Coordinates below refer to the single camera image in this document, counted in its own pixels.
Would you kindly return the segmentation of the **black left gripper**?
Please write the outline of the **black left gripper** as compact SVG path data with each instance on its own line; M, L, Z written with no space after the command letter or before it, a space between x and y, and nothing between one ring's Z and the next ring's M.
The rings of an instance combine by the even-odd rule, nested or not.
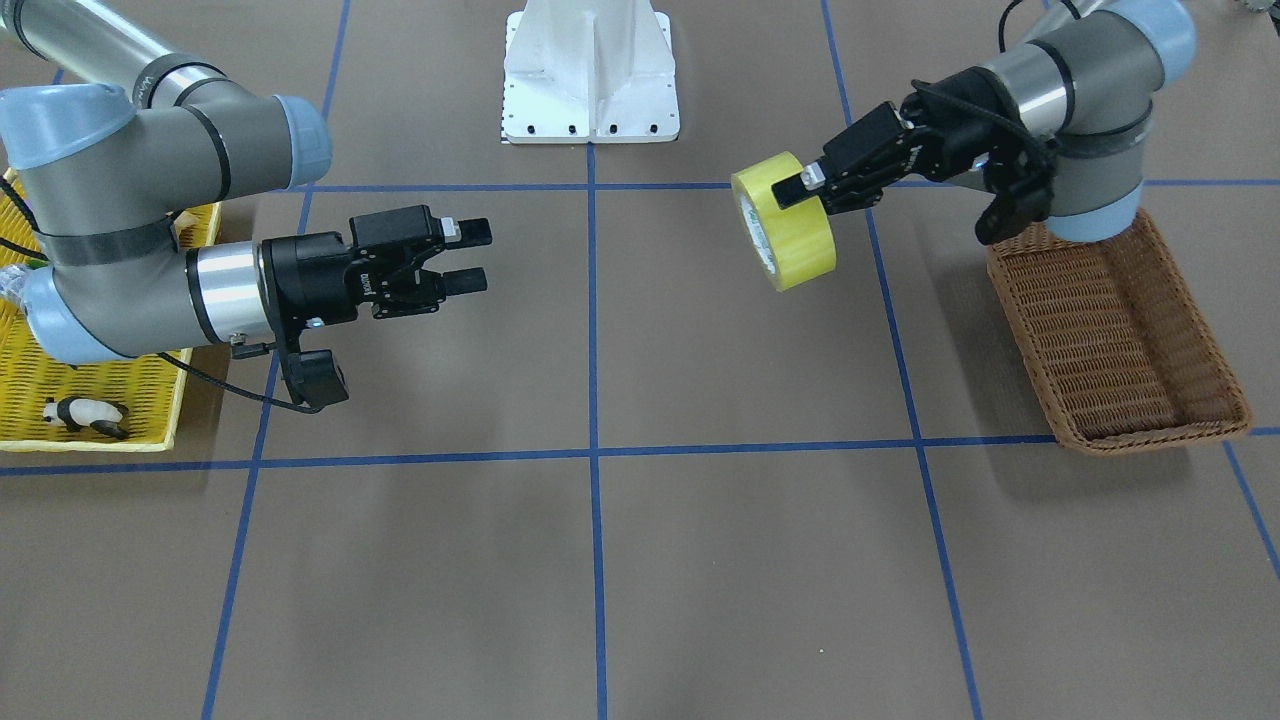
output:
M845 213L877 204L887 186L918 174L942 182L1011 140L1007 94L992 73L965 69L923 83L900 105L881 102L828 141L819 163L776 181L778 209Z

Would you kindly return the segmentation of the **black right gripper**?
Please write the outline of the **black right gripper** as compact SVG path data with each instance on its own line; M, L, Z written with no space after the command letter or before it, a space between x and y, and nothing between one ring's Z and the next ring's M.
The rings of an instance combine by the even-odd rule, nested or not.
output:
M493 243L486 218L434 217L426 205L349 219L348 234L323 232L262 242L268 322L278 343L296 342L312 322L353 322L367 304L376 319L435 313L444 299L488 290L483 268L425 268L447 249Z

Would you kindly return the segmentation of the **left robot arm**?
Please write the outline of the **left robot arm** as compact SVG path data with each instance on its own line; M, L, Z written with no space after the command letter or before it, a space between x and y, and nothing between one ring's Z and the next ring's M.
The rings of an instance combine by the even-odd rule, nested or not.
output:
M992 197L975 220L984 246L1034 224L1074 243L1121 234L1140 206L1155 95L1193 63L1194 20L1179 1L1065 1L1055 15L987 61L913 81L765 196L835 215L874 206L908 176L975 174Z

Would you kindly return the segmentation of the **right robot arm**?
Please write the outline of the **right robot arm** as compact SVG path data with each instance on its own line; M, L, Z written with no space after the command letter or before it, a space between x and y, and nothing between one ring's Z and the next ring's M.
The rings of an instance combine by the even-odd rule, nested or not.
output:
M488 222L424 205L355 218L348 240L182 250L180 211L320 181L333 156L324 115L248 91L101 1L5 1L3 35L79 77L3 92L3 146L47 258L24 311L58 361L205 345L298 355L303 329L352 322L362 304L412 316L486 288L480 268L428 261L489 245Z

